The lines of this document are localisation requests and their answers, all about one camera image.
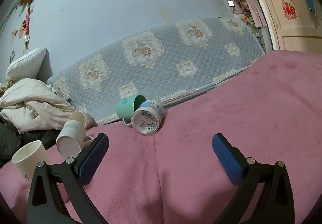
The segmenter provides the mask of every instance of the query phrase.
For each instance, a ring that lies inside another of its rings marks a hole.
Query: blue gripper pad
[[[240,186],[244,180],[244,171],[225,143],[216,134],[213,137],[213,150],[223,166],[230,182]]]
[[[82,187],[91,182],[99,164],[104,158],[109,146],[108,136],[102,134],[100,140],[96,143],[94,148],[83,161],[78,171],[78,183]]]

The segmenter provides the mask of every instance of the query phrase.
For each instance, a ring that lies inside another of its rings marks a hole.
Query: pink banner
[[[267,26],[263,12],[257,0],[246,0],[256,27]]]

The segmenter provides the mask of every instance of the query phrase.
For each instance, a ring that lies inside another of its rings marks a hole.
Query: quilted bedspread
[[[236,75],[263,54],[244,22],[196,19],[117,41],[48,82],[102,125],[118,119],[116,104],[122,98],[142,94],[176,100]]]

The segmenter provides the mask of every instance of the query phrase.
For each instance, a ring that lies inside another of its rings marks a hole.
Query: pink blanket
[[[285,162],[301,223],[322,193],[321,71],[322,55],[274,51],[170,108],[155,136],[122,122],[90,129],[106,133],[110,148],[84,187],[88,196],[110,224],[211,224],[236,191],[212,150],[212,137],[221,132],[246,157]],[[54,163],[63,160],[55,147],[49,155]],[[25,222],[29,186],[10,162],[0,170],[0,192]]]

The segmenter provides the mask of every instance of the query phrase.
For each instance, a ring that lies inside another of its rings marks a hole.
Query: teal cup
[[[120,100],[116,105],[116,113],[124,122],[125,125],[131,126],[131,117],[139,106],[146,101],[146,98],[142,95],[136,95],[132,97],[126,97]]]

